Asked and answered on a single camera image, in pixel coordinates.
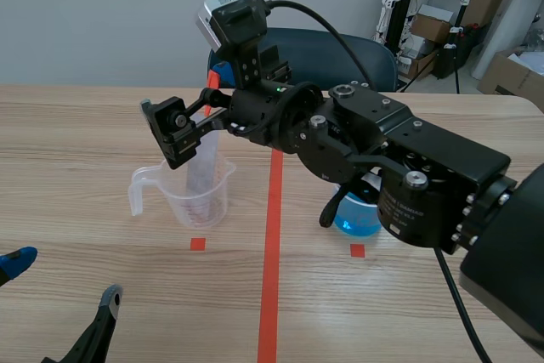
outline plastic measuring jug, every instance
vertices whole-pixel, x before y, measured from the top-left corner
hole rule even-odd
[[[212,132],[201,139],[196,156],[182,167],[172,170],[164,161],[136,170],[128,188],[132,215],[144,211],[144,186],[154,186],[167,198],[181,224],[203,229],[219,223],[227,213],[227,179],[236,166],[217,153],[217,145],[218,133]]]

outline blue cup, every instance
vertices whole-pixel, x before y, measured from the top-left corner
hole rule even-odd
[[[334,194],[337,192],[338,185],[335,185]],[[377,217],[377,206],[366,204],[351,193],[340,201],[334,224],[344,233],[358,237],[376,234],[382,227]]]

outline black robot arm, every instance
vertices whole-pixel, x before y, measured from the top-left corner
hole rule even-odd
[[[142,104],[170,167],[193,157],[213,130],[298,155],[315,176],[340,185],[322,226],[352,192],[375,202],[383,227],[407,244],[448,254],[466,248],[462,286],[544,357],[544,167],[515,189],[508,156],[415,117],[365,84],[338,85],[327,97],[310,82],[262,80],[257,43],[267,4],[229,0],[214,9],[207,0],[199,14],[219,58],[233,65],[232,95],[205,88],[188,108],[175,98]],[[220,109],[191,121],[204,105]],[[370,171],[382,176],[379,192],[361,180]]]

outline floor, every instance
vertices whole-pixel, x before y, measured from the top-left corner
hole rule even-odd
[[[479,80],[470,76],[472,69],[472,61],[469,60],[465,66],[459,70],[459,88],[461,94],[481,94],[476,87]],[[423,78],[421,81],[416,81],[410,85],[407,93],[421,94],[455,94],[456,93],[456,78],[452,74],[442,80],[437,79],[432,74]]]

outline chair backrest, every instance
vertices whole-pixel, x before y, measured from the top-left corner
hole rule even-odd
[[[398,72],[393,54],[382,44],[367,38],[342,37],[372,76],[377,91],[395,92]],[[353,80],[365,80],[340,43],[327,31],[270,27],[259,50],[273,45],[278,46],[280,58],[289,61],[293,84],[311,81],[325,90]],[[208,70],[219,62],[211,52]]]

